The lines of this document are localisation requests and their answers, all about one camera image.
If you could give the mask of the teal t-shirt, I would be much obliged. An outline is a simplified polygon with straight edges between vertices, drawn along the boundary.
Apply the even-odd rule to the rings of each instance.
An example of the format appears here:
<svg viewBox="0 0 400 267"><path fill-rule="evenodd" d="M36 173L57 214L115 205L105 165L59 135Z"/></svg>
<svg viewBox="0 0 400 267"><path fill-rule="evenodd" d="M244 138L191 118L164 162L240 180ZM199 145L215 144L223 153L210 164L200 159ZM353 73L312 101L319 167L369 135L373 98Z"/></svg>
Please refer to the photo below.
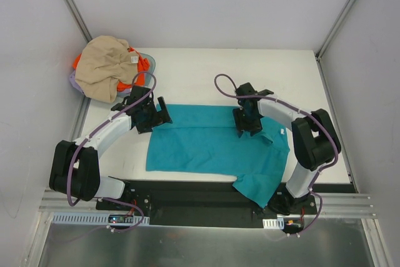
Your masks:
<svg viewBox="0 0 400 267"><path fill-rule="evenodd" d="M288 160L286 128L262 118L260 133L239 136L233 109L169 104L172 122L153 129L146 170L234 176L233 187L265 207L281 183Z"/></svg>

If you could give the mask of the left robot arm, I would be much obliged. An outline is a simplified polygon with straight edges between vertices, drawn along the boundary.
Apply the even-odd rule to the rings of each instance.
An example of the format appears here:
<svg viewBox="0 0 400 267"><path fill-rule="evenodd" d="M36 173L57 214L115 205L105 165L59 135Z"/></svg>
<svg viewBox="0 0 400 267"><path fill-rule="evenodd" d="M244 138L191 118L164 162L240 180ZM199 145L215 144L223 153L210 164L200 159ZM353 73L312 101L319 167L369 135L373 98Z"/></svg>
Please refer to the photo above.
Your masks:
<svg viewBox="0 0 400 267"><path fill-rule="evenodd" d="M121 179L101 176L99 160L114 142L132 129L138 134L150 133L153 128L172 123L163 97L154 97L153 89L134 86L130 95L116 103L107 118L94 130L74 141L60 141L55 148L49 187L73 199L90 201L110 198L119 210L132 203Z"/></svg>

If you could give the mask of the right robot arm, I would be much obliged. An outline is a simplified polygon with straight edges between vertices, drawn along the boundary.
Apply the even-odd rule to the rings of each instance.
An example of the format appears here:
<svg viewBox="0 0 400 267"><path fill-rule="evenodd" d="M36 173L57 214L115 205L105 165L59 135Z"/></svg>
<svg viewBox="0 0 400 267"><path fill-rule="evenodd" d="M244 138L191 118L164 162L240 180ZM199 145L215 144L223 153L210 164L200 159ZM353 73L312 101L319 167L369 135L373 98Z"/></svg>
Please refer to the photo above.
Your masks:
<svg viewBox="0 0 400 267"><path fill-rule="evenodd" d="M341 152L329 113L299 109L268 89L256 91L250 83L236 87L235 95L239 107L233 110L233 116L239 136L260 133L262 118L270 118L292 132L296 167L283 191L272 196L267 206L286 216L298 212L321 171L336 164Z"/></svg>

